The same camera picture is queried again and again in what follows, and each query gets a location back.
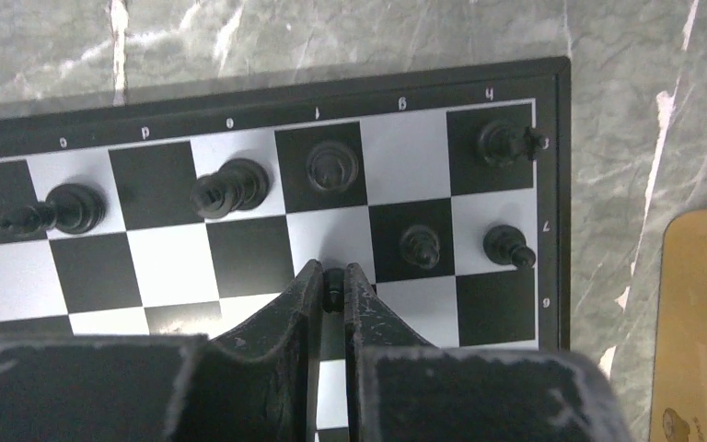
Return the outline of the black piece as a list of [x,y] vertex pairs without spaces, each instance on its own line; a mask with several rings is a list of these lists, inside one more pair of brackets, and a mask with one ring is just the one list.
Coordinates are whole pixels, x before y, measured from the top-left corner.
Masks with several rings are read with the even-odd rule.
[[63,183],[51,189],[44,201],[1,215],[0,232],[19,238],[54,229],[81,235],[94,229],[106,212],[100,192],[84,184]]

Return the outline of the black piece board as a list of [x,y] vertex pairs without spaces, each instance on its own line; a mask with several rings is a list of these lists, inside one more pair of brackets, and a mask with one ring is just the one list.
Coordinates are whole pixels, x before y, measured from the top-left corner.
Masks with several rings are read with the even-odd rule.
[[316,192],[346,192],[354,184],[358,172],[358,156],[342,142],[322,141],[314,145],[307,156],[307,180]]
[[199,177],[191,186],[190,201],[199,217],[221,219],[257,208],[270,188],[264,166],[249,158],[233,158],[218,171]]

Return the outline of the black pawn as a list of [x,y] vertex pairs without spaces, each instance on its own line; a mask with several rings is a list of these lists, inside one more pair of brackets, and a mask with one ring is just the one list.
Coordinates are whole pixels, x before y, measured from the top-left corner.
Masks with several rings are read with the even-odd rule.
[[330,268],[324,272],[324,295],[322,307],[327,313],[340,313],[344,310],[345,271],[343,268]]
[[440,261],[440,239],[437,233],[425,225],[408,227],[400,237],[400,257],[420,269],[434,269]]

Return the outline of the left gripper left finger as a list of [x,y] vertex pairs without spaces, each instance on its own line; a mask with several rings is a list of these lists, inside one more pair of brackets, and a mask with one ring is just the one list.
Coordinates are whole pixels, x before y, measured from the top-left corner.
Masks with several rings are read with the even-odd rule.
[[216,338],[0,338],[0,441],[310,441],[323,269]]

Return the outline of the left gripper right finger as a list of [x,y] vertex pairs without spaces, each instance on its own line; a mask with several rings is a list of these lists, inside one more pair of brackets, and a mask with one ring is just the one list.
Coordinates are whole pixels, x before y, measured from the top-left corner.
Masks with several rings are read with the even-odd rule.
[[352,441],[628,441],[607,378],[570,351],[442,349],[344,272]]

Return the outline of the black rook corner board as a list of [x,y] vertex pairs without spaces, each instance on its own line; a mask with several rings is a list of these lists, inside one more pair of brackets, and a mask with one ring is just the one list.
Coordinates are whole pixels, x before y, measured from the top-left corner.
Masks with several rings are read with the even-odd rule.
[[538,153],[549,145],[549,138],[535,128],[495,120],[479,130],[475,155],[489,166],[503,168],[519,159],[535,161]]

